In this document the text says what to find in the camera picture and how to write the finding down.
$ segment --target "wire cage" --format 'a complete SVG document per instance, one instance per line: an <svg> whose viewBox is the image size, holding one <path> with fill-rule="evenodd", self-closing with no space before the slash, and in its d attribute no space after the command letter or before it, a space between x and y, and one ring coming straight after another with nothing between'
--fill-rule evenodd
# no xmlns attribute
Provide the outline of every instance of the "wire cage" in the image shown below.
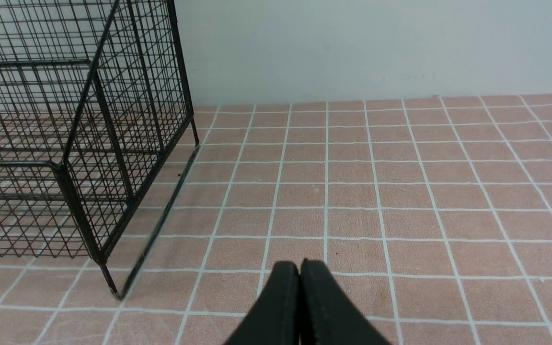
<svg viewBox="0 0 552 345"><path fill-rule="evenodd" d="M0 256L107 258L188 125L173 0L0 0Z"/></svg>

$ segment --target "cage leg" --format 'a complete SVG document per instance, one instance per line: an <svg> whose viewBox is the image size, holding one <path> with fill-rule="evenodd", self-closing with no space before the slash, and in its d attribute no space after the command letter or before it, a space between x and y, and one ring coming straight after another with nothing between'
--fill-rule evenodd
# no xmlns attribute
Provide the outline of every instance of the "cage leg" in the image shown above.
<svg viewBox="0 0 552 345"><path fill-rule="evenodd" d="M155 229L153 230L153 233L150 235L148 242L146 243L144 249L142 250L142 253L140 253L140 256L138 256L136 263L131 269L131 272L129 272L129 276L127 277L127 279L125 279L125 283L123 284L123 288L121 290L118 290L116 288L116 284L114 283L114 280L112 279L112 276L110 275L110 271L108 270L106 264L99 265L99 267L101 268L101 272L103 273L103 277L105 277L105 281L107 282L108 287L110 288L110 292L112 293L115 299L121 301L125 298L125 296L127 296L127 293L131 288L131 285L136 279L138 272L140 272L140 269L142 269L142 265L144 264L146 257L150 253L150 250L153 247L153 244L155 244L155 241L158 238L159 233L161 232L163 224L167 219L167 215L172 209L173 202L176 201L176 198L180 193L180 188L182 188L184 179L186 179L186 175L189 173L189 170L191 169L191 166L195 161L195 157L197 156L198 151L199 151L199 145L196 145L195 149L193 150L193 153L191 153L191 157L186 162L186 166L184 167L184 170L180 174L180 179L178 179L178 183L176 184L176 188L173 190L172 196L169 198L169 201L167 202L167 205L163 210L163 213L161 214L159 221L155 225Z"/></svg>

